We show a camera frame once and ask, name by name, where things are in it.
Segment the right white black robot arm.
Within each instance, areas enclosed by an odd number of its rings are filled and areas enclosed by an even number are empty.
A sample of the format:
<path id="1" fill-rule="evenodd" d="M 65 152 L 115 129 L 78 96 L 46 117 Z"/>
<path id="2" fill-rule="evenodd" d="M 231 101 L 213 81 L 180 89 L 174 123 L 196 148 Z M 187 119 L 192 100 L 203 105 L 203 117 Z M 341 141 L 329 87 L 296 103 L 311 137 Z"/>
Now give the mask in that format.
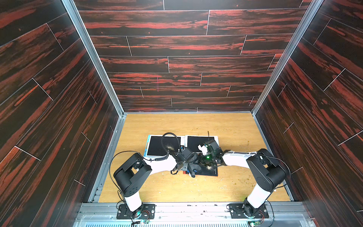
<path id="1" fill-rule="evenodd" d="M 223 151 L 215 140 L 210 140 L 199 145 L 198 149 L 201 151 L 199 162 L 202 165 L 240 166 L 251 170 L 256 185 L 243 205 L 244 214 L 249 218 L 259 213 L 265 200 L 288 175 L 288 170 L 264 148 L 252 153 Z"/>

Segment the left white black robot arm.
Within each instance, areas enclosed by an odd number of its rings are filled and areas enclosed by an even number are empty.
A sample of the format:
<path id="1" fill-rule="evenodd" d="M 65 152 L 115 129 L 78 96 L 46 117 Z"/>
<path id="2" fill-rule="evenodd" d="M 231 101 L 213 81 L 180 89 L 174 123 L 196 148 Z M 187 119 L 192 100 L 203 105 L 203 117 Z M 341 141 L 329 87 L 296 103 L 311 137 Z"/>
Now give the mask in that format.
<path id="1" fill-rule="evenodd" d="M 167 152 L 155 159 L 146 159 L 140 153 L 132 151 L 129 157 L 113 174 L 113 178 L 124 197 L 124 203 L 132 213 L 141 211 L 143 204 L 139 190 L 147 178 L 159 172 L 174 172 L 181 170 L 185 164 L 191 165 L 189 172 L 194 174 L 200 168 L 195 161 L 198 153 L 185 148 L 181 152 Z"/>

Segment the grey microfibre cloth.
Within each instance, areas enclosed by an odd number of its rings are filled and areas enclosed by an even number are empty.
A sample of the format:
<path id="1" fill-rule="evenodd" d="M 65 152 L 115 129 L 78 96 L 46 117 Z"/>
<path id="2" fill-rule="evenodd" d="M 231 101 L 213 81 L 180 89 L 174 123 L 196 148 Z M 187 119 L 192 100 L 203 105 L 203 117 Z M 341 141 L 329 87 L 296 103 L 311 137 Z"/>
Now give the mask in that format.
<path id="1" fill-rule="evenodd" d="M 208 175 L 207 169 L 199 164 L 198 154 L 192 154 L 192 156 L 187 159 L 186 164 L 187 164 L 187 172 L 192 178 L 195 178 L 196 175 L 201 175 L 201 176 Z"/>

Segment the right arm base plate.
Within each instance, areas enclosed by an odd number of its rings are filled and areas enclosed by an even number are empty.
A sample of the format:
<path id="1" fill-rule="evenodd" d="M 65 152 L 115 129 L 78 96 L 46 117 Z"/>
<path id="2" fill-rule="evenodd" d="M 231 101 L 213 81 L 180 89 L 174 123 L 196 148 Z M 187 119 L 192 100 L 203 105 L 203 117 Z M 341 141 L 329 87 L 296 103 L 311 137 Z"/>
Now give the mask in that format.
<path id="1" fill-rule="evenodd" d="M 227 210 L 230 212 L 231 218 L 241 219 L 241 218 L 269 218 L 267 208 L 265 204 L 261 205 L 259 208 L 254 208 L 250 204 L 244 203 L 230 203 L 226 206 Z"/>

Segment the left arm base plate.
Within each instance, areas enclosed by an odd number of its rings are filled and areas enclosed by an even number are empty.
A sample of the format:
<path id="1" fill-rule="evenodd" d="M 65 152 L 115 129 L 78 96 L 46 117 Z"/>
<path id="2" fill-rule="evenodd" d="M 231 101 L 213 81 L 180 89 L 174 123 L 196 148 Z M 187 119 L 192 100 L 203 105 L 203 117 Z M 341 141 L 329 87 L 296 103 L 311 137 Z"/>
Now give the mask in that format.
<path id="1" fill-rule="evenodd" d="M 116 219 L 154 219 L 155 209 L 156 205 L 151 203 L 143 203 L 135 211 L 131 211 L 126 204 L 120 204 L 118 207 Z"/>

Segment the red drawing tablet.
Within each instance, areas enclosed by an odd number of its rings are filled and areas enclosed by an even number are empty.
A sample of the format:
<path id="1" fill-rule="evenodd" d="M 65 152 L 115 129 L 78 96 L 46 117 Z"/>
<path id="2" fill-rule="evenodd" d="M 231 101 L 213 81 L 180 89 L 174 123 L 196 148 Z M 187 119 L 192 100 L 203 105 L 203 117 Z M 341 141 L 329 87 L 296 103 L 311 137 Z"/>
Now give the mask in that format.
<path id="1" fill-rule="evenodd" d="M 218 176 L 217 167 L 206 166 L 206 165 L 203 165 L 200 162 L 199 162 L 199 164 L 201 166 L 204 166 L 207 169 L 207 173 L 208 173 L 207 176 Z M 189 175 L 189 173 L 187 172 L 187 164 L 186 163 L 184 163 L 183 168 L 181 170 L 183 171 L 184 174 L 188 174 Z"/>

